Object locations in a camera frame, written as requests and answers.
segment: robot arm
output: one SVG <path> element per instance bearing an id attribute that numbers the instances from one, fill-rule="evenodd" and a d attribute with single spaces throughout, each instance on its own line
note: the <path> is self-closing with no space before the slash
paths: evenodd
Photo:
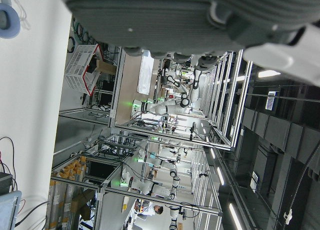
<path id="1" fill-rule="evenodd" d="M 177 187 L 180 183 L 180 178 L 178 176 L 174 177 L 172 180 L 172 189 L 169 190 L 165 187 L 159 186 L 158 184 L 150 181 L 145 180 L 144 182 L 139 181 L 137 179 L 132 179 L 130 177 L 129 172 L 127 172 L 126 169 L 123 169 L 122 176 L 124 176 L 123 180 L 121 181 L 127 181 L 129 185 L 127 187 L 138 189 L 141 191 L 142 194 L 147 195 L 149 193 L 154 193 L 158 196 L 162 196 L 164 198 L 170 199 L 174 201 L 177 196 Z M 171 217 L 171 223 L 169 226 L 169 230 L 177 230 L 177 219 L 179 215 L 180 208 L 178 206 L 170 205 L 168 206 L 170 208 L 170 217 Z"/>

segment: person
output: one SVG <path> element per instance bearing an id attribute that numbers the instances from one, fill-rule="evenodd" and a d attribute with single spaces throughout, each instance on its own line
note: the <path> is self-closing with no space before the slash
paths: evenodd
<path id="1" fill-rule="evenodd" d="M 162 214 L 163 211 L 164 211 L 163 206 L 154 205 L 153 202 L 150 202 L 150 201 L 143 201 L 140 212 L 138 214 L 153 216 L 155 214 Z"/>

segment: ceiling light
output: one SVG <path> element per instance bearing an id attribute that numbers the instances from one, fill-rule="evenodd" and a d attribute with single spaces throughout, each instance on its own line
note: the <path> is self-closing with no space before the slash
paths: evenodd
<path id="1" fill-rule="evenodd" d="M 210 151 L 211 151 L 211 155 L 212 155 L 213 159 L 215 159 L 216 155 L 215 155 L 214 150 L 212 149 L 212 147 L 210 148 Z"/>
<path id="2" fill-rule="evenodd" d="M 229 205 L 229 209 L 230 209 L 230 212 L 231 212 L 231 215 L 232 215 L 232 218 L 233 218 L 233 221 L 235 223 L 235 226 L 236 226 L 236 229 L 237 230 L 242 230 L 242 227 L 240 225 L 240 222 L 239 222 L 239 219 L 238 219 L 238 216 L 236 214 L 236 211 L 234 209 L 234 206 L 230 203 Z"/>
<path id="3" fill-rule="evenodd" d="M 237 82 L 240 82 L 240 81 L 245 80 L 245 78 L 246 78 L 246 76 L 237 76 L 237 77 L 236 77 L 236 81 L 237 81 Z"/>
<path id="4" fill-rule="evenodd" d="M 218 172 L 218 176 L 219 176 L 219 179 L 220 179 L 220 182 L 221 182 L 221 185 L 225 185 L 225 180 L 224 180 L 224 177 L 222 176 L 222 173 L 221 173 L 221 170 L 219 167 L 216 168 L 216 171 Z"/>
<path id="5" fill-rule="evenodd" d="M 276 75 L 280 75 L 280 72 L 273 71 L 273 70 L 265 70 L 265 71 L 260 71 L 258 73 L 258 78 L 267 78 L 267 77 L 272 77 Z"/>

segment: wall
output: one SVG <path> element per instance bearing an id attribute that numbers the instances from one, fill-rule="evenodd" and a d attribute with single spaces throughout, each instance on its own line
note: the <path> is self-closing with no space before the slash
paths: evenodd
<path id="1" fill-rule="evenodd" d="M 18 221 L 48 199 L 71 20 L 60 0 L 19 1 L 31 29 L 0 38 L 0 137 L 14 142 L 16 181 L 26 200 Z M 2 140 L 0 150 L 12 171 L 10 142 Z M 16 229 L 40 230 L 45 212 L 39 207 Z"/>

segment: black box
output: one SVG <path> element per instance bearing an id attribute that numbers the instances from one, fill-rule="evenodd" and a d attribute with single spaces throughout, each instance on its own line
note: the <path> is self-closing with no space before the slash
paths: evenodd
<path id="1" fill-rule="evenodd" d="M 12 185 L 12 175 L 0 172 L 0 196 L 8 194 Z"/>

